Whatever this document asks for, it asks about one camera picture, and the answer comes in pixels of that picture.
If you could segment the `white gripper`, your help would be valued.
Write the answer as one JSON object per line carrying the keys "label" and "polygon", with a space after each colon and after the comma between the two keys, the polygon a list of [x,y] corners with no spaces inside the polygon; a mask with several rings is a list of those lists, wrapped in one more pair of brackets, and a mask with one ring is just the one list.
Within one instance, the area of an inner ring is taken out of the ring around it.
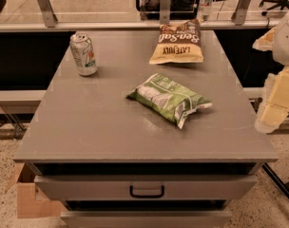
{"label": "white gripper", "polygon": [[272,51],[276,62],[285,68],[278,74],[270,73],[264,83],[255,128],[261,133],[271,133],[289,115],[289,10],[276,28],[269,29],[257,39],[253,49]]}

